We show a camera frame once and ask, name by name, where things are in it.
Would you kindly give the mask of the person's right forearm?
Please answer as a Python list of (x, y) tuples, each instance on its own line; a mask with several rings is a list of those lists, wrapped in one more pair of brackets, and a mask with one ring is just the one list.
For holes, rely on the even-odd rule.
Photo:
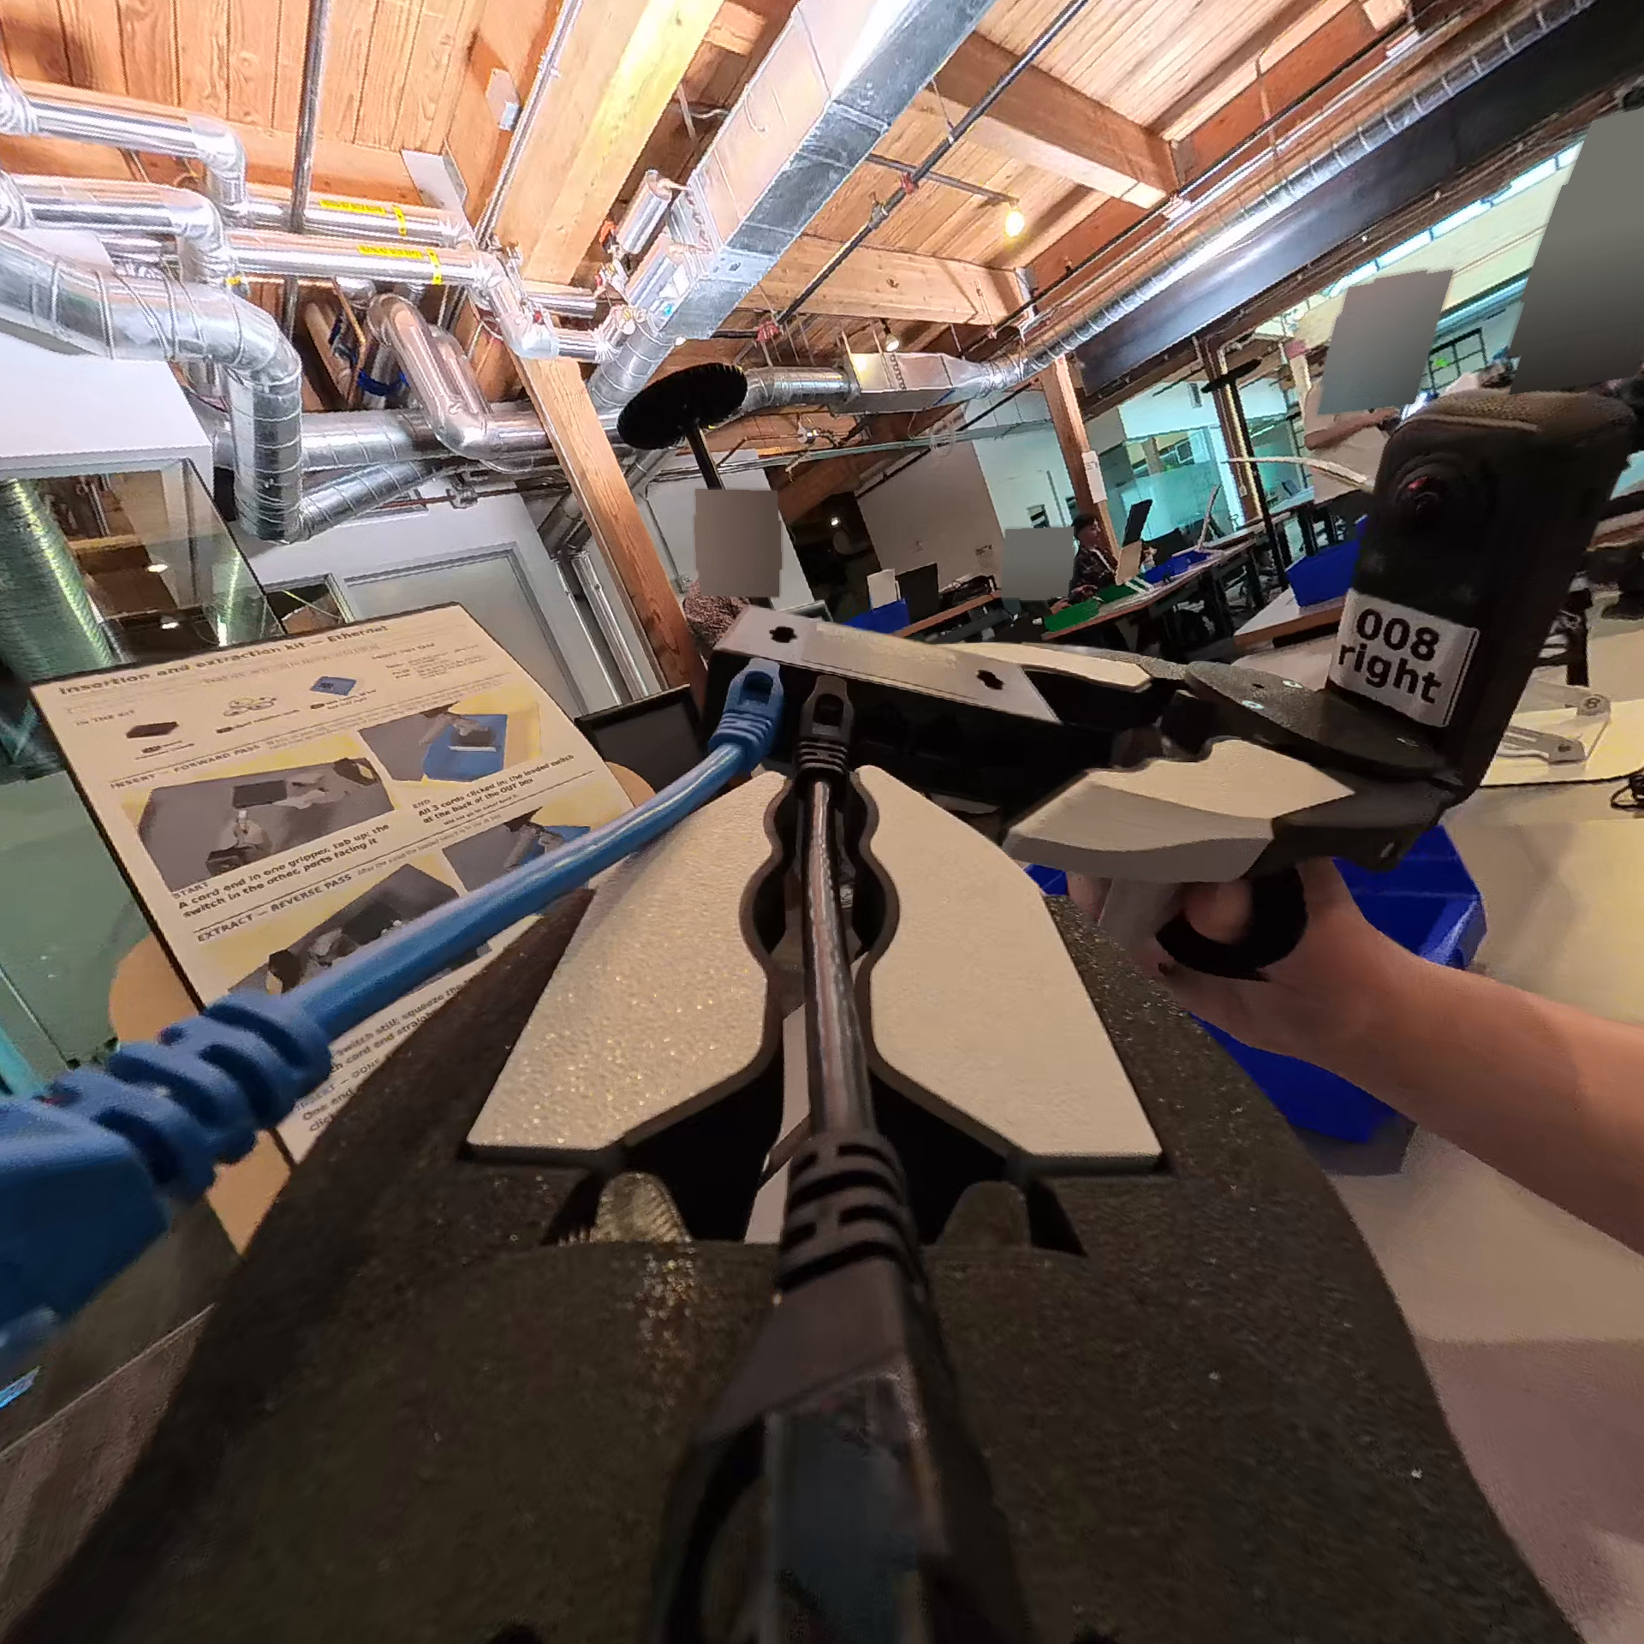
[(1640, 1253), (1640, 1028), (1366, 942), (1351, 1079)]

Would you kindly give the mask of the black pole with round top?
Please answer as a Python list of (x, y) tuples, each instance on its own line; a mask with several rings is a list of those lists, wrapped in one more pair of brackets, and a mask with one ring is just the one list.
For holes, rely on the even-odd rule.
[(687, 445), (709, 490), (724, 490), (707, 447), (707, 431), (742, 416), (748, 374), (728, 363), (699, 363), (658, 376), (619, 416), (617, 433), (634, 451), (666, 453)]

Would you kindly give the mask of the person's right hand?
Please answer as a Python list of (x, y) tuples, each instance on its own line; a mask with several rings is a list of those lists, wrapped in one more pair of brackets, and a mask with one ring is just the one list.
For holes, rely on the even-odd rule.
[(1302, 866), (1308, 928), (1261, 979), (1222, 979), (1177, 965), (1157, 938), (1124, 942), (1141, 975), (1192, 1016), (1269, 1054), (1345, 1077), (1408, 1012), (1417, 956), (1368, 924), (1333, 862)]

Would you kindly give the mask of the silver ventilation duct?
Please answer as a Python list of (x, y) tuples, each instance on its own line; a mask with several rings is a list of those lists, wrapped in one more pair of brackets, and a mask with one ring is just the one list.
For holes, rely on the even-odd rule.
[(568, 331), (554, 316), (578, 314), (584, 294), (523, 282), (449, 212), (312, 196), (308, 234), (278, 232), (276, 200), (245, 179), (239, 138), (206, 116), (36, 97), (4, 75), (4, 134), (169, 155), (208, 173), (206, 194), (4, 177), (4, 324), (38, 345), (220, 372), (237, 519), (263, 543), (313, 539), (409, 494), (445, 463), (531, 464), (550, 441), (527, 414), (458, 412), (439, 363), (419, 417), (337, 439), (306, 431), (302, 361), (276, 320), (241, 298), (249, 279), (470, 292), (517, 357), (593, 363), (619, 404), (678, 343), (705, 341), (732, 310), (730, 286), (689, 263), (695, 245), (681, 235), (650, 247), (621, 316)]

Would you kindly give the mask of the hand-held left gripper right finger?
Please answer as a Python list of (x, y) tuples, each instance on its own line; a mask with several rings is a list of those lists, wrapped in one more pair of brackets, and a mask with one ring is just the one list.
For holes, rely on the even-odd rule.
[(1161, 1142), (1036, 883), (889, 772), (854, 787), (873, 1073), (1016, 1175), (1153, 1171)]

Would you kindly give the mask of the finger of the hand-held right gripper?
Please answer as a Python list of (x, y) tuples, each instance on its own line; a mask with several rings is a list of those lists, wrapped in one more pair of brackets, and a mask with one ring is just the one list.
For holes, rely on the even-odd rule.
[[(1286, 958), (1308, 932), (1300, 864), (1345, 830), (1386, 827), (1390, 782), (1329, 772), (1239, 738), (1202, 758), (1094, 770), (1012, 823), (1002, 850), (1022, 866), (1106, 883), (1098, 928), (1153, 958)], [(1249, 885), (1241, 940), (1186, 920), (1198, 885)]]
[(991, 680), (1004, 682), (1010, 668), (1018, 672), (1053, 672), (1090, 686), (1122, 691), (1139, 691), (1147, 686), (1171, 686), (1192, 695), (1222, 695), (1206, 678), (1194, 674), (1188, 664), (1175, 664), (1157, 656), (1092, 650), (1055, 645), (1004, 645), (977, 643), (957, 646), (957, 688), (973, 693), (998, 695), (1004, 686), (995, 688)]

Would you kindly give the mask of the dark flat monitor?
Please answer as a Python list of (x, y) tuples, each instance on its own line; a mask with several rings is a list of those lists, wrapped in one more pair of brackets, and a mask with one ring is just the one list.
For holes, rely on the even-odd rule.
[(674, 785), (707, 756), (707, 735), (687, 686), (580, 715), (574, 725), (605, 764), (642, 780), (652, 793)]

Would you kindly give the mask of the rectangular metal duct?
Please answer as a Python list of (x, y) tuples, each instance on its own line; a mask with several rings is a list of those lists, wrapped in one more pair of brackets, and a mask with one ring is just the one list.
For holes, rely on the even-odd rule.
[(989, 8), (793, 8), (631, 284), (632, 331), (587, 382), (607, 427), (678, 343), (711, 339), (746, 304)]

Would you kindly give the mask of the black network switch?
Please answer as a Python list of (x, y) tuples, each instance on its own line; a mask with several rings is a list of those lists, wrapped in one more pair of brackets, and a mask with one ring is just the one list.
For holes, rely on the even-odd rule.
[(781, 672), (785, 723), (768, 762), (793, 766), (799, 721), (818, 678), (848, 688), (856, 768), (883, 768), (926, 795), (1016, 817), (1079, 776), (1132, 766), (1175, 695), (1171, 686), (1122, 691), (1053, 672), (1010, 668), (1004, 690), (957, 688), (957, 645), (922, 645), (846, 625), (746, 609), (709, 664), (705, 729), (717, 729), (734, 678), (750, 662)]

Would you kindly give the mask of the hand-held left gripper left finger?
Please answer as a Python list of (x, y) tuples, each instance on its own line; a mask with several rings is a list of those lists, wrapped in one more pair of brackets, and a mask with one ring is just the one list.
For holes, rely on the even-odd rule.
[(754, 889), (779, 864), (758, 774), (621, 866), (593, 901), (466, 1144), (613, 1163), (760, 1077), (781, 1044)]

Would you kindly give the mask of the printed instruction poster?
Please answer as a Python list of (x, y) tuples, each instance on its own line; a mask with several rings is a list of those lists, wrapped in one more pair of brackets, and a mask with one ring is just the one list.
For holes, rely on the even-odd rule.
[(34, 690), (200, 1003), (282, 997), (631, 809), (460, 605)]

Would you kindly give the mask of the wooden pillar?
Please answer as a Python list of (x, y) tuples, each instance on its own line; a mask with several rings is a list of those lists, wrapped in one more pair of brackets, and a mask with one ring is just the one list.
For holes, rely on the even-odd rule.
[(619, 574), (668, 688), (689, 688), (693, 701), (701, 705), (707, 695), (705, 660), (601, 416), (589, 400), (582, 367), (568, 359), (533, 357), (515, 357), (515, 365), (591, 537)]

